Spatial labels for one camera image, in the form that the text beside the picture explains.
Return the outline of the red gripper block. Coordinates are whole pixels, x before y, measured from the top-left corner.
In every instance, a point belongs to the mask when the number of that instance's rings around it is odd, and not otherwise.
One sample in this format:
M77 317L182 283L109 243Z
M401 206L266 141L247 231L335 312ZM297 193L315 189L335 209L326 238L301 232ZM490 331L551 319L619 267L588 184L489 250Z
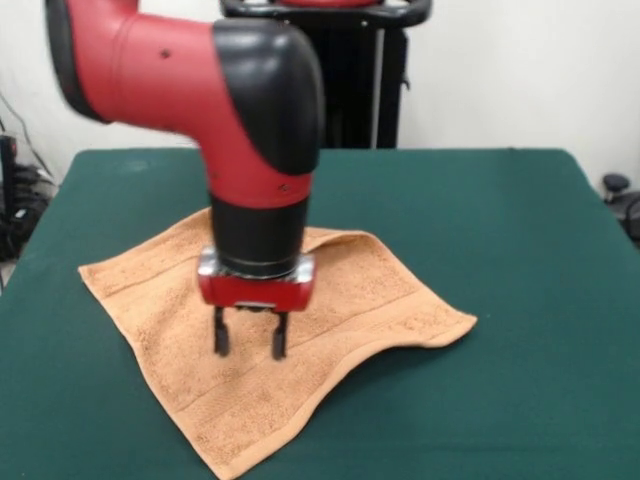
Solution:
M272 336L272 358L283 360L287 353L289 313L307 308L314 287L315 258L301 254L292 272L278 278L244 278L224 267L213 246L205 247L198 259L197 281L204 302L213 305L214 352L227 356L229 331L224 308L272 310L278 324Z

